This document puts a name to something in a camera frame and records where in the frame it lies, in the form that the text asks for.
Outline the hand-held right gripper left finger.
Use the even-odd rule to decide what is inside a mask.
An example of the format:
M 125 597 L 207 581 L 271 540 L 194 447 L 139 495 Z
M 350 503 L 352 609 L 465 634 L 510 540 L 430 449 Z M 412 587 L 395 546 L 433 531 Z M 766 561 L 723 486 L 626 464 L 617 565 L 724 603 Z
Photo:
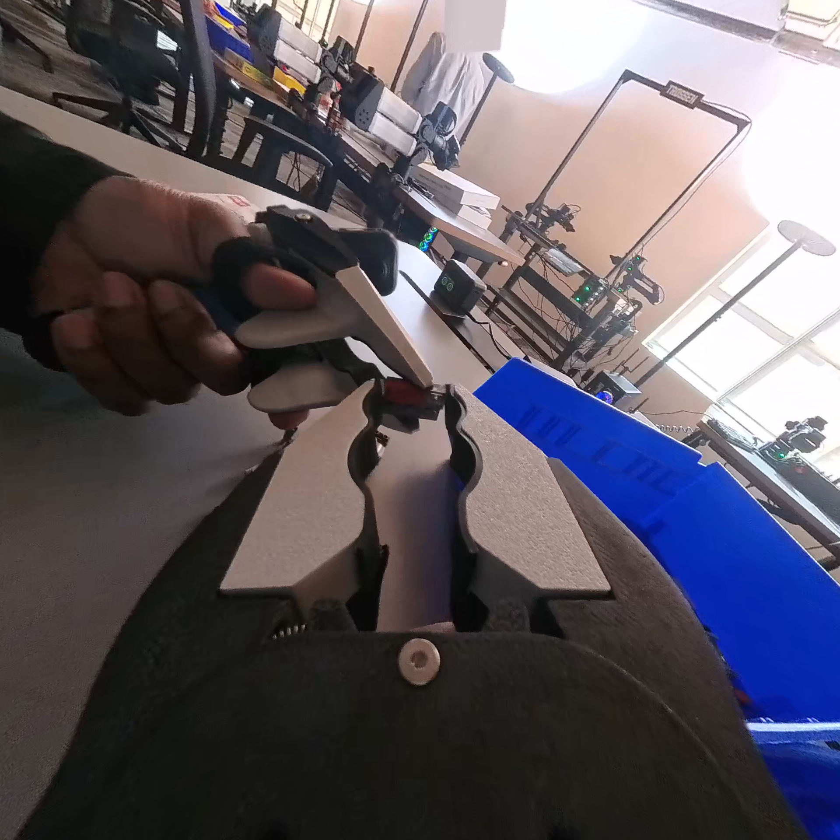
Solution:
M 378 466 L 382 384 L 359 386 L 281 457 L 219 590 L 321 599 L 368 597 L 376 611 L 386 557 L 367 480 Z

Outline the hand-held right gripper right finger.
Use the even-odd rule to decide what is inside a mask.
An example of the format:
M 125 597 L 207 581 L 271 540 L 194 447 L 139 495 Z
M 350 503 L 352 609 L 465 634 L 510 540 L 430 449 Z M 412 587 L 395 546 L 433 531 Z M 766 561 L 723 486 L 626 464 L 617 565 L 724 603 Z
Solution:
M 445 423 L 457 481 L 455 592 L 479 603 L 612 593 L 548 457 L 460 385 Z

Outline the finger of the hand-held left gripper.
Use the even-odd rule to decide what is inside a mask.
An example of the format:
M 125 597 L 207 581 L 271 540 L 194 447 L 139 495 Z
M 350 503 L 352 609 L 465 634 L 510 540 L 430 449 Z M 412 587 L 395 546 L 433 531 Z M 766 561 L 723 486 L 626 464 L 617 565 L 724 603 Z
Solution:
M 345 298 L 339 336 L 365 344 L 404 380 L 431 388 L 434 375 L 424 357 L 363 270 L 358 266 L 342 269 L 334 279 Z
M 385 378 L 376 364 L 359 358 L 346 339 L 249 350 L 247 370 L 249 404 L 271 415 L 333 407 L 366 382 Z

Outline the red and dark grey brick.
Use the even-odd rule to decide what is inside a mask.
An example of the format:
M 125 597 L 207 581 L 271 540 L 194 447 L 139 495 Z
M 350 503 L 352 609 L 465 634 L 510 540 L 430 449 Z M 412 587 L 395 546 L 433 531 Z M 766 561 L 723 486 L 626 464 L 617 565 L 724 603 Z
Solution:
M 435 423 L 445 409 L 447 386 L 430 388 L 389 377 L 382 382 L 379 425 L 399 434 L 415 434 L 426 423 Z

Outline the person's left forearm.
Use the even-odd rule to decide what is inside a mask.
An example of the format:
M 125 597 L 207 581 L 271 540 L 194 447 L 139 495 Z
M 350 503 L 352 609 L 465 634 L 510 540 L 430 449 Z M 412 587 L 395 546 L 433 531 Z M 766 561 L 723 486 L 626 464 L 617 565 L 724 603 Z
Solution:
M 1 114 L 1 327 L 52 371 L 64 370 L 50 335 L 60 311 L 36 314 L 31 282 L 58 226 L 93 186 L 117 175 Z

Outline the grey desk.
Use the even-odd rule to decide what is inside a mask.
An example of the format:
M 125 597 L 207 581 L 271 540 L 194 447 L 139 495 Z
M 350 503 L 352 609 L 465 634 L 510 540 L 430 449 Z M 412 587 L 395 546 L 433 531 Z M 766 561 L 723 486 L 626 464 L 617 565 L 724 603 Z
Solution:
M 175 189 L 284 196 L 2 87 L 2 112 L 52 140 Z M 436 382 L 490 375 L 400 278 L 387 298 Z M 14 838 L 60 764 L 123 622 L 195 526 L 277 446 L 244 395 L 202 392 L 140 417 L 101 411 L 2 333 L 2 838 Z M 397 434 L 371 478 L 392 550 L 379 628 L 448 618 L 448 436 L 443 418 Z

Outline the person's left hand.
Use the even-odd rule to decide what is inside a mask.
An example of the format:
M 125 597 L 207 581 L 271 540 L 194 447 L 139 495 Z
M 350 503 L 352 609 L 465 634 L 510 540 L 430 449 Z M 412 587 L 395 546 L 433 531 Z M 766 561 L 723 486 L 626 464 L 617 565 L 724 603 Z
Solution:
M 65 372 L 101 406 L 136 417 L 247 386 L 245 355 L 190 287 L 217 248 L 245 238 L 217 203 L 114 176 L 95 185 L 49 241 L 30 288 Z

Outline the black cube device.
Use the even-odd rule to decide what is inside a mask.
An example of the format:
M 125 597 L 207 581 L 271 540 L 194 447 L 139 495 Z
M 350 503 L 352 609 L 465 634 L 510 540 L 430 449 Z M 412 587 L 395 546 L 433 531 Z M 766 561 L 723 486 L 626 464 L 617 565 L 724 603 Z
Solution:
M 483 279 L 457 259 L 445 263 L 433 287 L 434 299 L 444 313 L 457 319 L 468 317 L 486 292 Z

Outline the black office chair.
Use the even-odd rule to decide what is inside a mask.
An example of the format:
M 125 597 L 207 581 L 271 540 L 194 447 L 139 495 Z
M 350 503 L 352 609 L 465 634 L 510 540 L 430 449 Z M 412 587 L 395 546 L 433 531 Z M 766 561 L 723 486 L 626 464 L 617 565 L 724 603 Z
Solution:
M 251 166 L 244 163 L 245 153 L 251 144 L 261 138 L 259 149 Z M 301 159 L 309 160 L 322 168 L 315 186 L 300 187 L 297 190 L 286 182 L 278 180 L 281 159 L 291 156 L 292 175 L 295 165 Z M 271 190 L 274 193 L 310 204 L 321 211 L 328 211 L 333 200 L 335 178 L 333 163 L 329 157 L 294 133 L 289 133 L 273 122 L 253 115 L 245 117 L 245 126 L 238 146 L 231 158 L 239 177 Z
M 158 87 L 166 82 L 182 89 L 174 62 L 157 45 L 165 24 L 144 2 L 71 1 L 66 11 L 66 40 L 80 56 L 99 68 L 116 98 L 97 99 L 55 91 L 51 103 L 68 103 L 101 112 L 99 123 L 121 133 L 136 132 L 152 145 L 175 154 L 185 149 L 160 127 L 161 119 L 135 102 L 159 103 Z

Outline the background table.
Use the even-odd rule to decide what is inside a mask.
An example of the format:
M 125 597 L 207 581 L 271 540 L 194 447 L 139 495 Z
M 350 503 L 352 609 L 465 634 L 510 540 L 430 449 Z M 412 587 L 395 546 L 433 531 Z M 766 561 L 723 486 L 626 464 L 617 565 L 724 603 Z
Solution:
M 402 207 L 397 238 L 417 247 L 417 240 L 429 227 L 437 227 L 436 240 L 444 239 L 452 247 L 457 259 L 477 259 L 481 264 L 505 263 L 515 268 L 523 266 L 524 255 L 513 250 L 489 230 L 482 230 L 454 215 L 450 209 L 408 174 L 406 178 L 393 175 L 391 195 Z

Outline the large blue plastic bin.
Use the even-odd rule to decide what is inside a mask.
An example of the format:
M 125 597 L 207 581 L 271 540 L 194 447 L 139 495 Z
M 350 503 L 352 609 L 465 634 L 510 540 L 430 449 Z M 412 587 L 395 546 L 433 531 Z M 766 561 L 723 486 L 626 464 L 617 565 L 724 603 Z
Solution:
M 812 838 L 838 838 L 839 588 L 719 464 L 523 360 L 474 392 L 558 459 L 665 568 Z

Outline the metal equipment rack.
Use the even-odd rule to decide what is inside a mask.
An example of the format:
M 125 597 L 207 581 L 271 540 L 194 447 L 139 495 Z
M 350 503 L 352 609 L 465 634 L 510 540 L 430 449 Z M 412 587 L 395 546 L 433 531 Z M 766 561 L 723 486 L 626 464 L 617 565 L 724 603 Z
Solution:
M 524 212 L 503 207 L 501 241 L 524 247 L 522 264 L 483 297 L 491 322 L 510 327 L 526 351 L 559 371 L 577 375 L 611 356 L 635 335 L 645 307 L 664 303 L 665 290 L 647 273 L 644 253 L 610 256 L 599 276 L 552 238 L 555 228 L 574 232 L 580 208 L 531 203 Z

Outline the black floor lamp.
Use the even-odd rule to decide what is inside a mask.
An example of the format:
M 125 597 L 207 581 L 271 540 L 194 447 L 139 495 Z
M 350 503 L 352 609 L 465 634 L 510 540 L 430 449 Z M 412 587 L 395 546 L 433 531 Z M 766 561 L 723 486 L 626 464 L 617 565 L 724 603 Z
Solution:
M 761 270 L 761 272 L 757 276 L 752 278 L 748 284 L 741 287 L 737 291 L 737 293 L 731 295 L 729 299 L 724 301 L 720 305 L 720 307 L 709 316 L 709 318 L 707 318 L 704 322 L 700 323 L 694 329 L 694 331 L 689 333 L 672 350 L 667 352 L 667 354 L 661 360 L 658 360 L 649 371 L 644 373 L 635 382 L 635 386 L 638 389 L 641 389 L 642 385 L 649 382 L 653 377 L 656 376 L 657 373 L 659 373 L 666 366 L 668 366 L 672 360 L 679 356 L 679 354 L 683 350 L 687 349 L 693 342 L 697 341 L 697 339 L 703 333 L 708 331 L 712 327 L 712 325 L 721 320 L 725 314 L 727 314 L 730 310 L 734 309 L 737 305 L 739 305 L 742 299 L 747 297 L 748 294 L 755 290 L 778 268 L 781 268 L 781 266 L 793 255 L 800 251 L 803 251 L 811 256 L 830 257 L 836 253 L 837 249 L 833 243 L 831 243 L 824 236 L 811 230 L 807 226 L 804 226 L 803 224 L 786 219 L 780 221 L 776 229 L 777 233 L 789 243 L 789 247 L 778 257 L 776 257 L 776 259 L 773 262 L 764 267 Z
M 469 137 L 471 130 L 473 129 L 481 110 L 484 108 L 493 88 L 495 87 L 497 81 L 501 79 L 508 85 L 513 84 L 515 81 L 515 77 L 512 75 L 511 71 L 501 62 L 501 60 L 494 54 L 490 52 L 485 52 L 482 55 L 482 60 L 485 66 L 490 71 L 490 78 L 485 86 L 485 89 L 481 95 L 480 100 L 478 101 L 476 108 L 471 113 L 469 120 L 464 127 L 462 133 L 459 137 L 459 145 L 461 148 L 464 148 Z

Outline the side table with equipment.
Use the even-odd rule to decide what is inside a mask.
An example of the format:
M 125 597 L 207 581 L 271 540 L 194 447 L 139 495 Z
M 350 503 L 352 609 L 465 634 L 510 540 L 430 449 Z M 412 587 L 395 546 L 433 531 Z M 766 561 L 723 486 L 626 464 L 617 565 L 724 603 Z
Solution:
M 760 455 L 735 445 L 720 431 L 716 420 L 703 418 L 698 422 L 696 432 L 684 441 L 694 448 L 708 446 L 724 466 L 746 482 L 747 489 L 760 494 L 759 501 L 775 517 L 806 531 L 822 547 L 826 556 L 818 563 L 825 571 L 838 571 L 838 521 L 803 495 Z

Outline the black stand pole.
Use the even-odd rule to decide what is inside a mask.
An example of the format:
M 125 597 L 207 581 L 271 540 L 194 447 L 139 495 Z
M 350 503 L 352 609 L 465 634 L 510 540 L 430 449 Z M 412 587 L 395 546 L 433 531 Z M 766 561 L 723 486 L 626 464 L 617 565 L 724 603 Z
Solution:
M 657 95 L 662 99 L 674 103 L 683 109 L 705 113 L 709 117 L 732 126 L 733 134 L 731 138 L 720 148 L 719 152 L 717 152 L 709 160 L 702 170 L 686 185 L 677 197 L 644 231 L 637 242 L 628 250 L 624 259 L 629 259 L 631 255 L 634 255 L 638 251 L 642 250 L 671 223 L 671 221 L 682 211 L 685 205 L 688 204 L 688 201 L 699 191 L 699 189 L 704 186 L 707 181 L 721 168 L 721 166 L 730 159 L 752 129 L 753 121 L 749 116 L 742 112 L 726 108 L 720 104 L 710 102 L 699 91 L 691 89 L 673 80 L 664 83 L 658 82 L 644 77 L 636 73 L 634 70 L 625 69 L 602 100 L 598 109 L 585 124 L 583 130 L 576 137 L 572 146 L 551 174 L 541 192 L 530 204 L 526 206 L 526 213 L 524 216 L 519 217 L 517 215 L 511 215 L 511 222 L 519 221 L 521 225 L 530 224 L 533 227 L 538 227 L 540 225 L 538 218 L 541 214 L 544 214 L 545 200 L 549 196 L 554 184 L 559 180 L 561 174 L 571 163 L 573 157 L 577 154 L 583 142 L 588 138 L 589 134 L 594 129 L 594 126 L 602 118 L 605 110 L 612 103 L 618 92 L 625 85 L 632 83 L 657 93 Z

